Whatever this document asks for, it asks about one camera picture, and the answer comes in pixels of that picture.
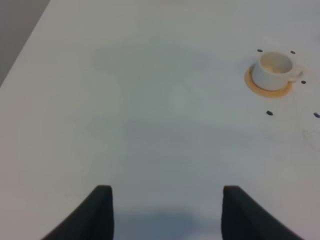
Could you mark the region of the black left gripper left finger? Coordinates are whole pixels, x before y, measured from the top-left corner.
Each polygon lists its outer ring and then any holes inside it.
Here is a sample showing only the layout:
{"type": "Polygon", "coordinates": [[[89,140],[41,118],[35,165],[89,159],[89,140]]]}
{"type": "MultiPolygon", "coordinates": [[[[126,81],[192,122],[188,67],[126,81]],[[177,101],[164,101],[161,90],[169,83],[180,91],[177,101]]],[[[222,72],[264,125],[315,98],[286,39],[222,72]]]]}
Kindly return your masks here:
{"type": "Polygon", "coordinates": [[[112,240],[115,232],[113,190],[98,185],[45,240],[112,240]]]}

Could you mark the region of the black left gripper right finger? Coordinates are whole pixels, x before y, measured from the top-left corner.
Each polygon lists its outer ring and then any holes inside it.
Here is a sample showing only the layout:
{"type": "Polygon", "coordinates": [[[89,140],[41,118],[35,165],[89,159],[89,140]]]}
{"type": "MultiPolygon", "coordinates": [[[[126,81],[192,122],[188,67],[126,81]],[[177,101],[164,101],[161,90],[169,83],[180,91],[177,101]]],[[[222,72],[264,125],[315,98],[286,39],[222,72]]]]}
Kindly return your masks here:
{"type": "Polygon", "coordinates": [[[242,188],[223,188],[221,235],[224,240],[300,240],[242,188]]]}

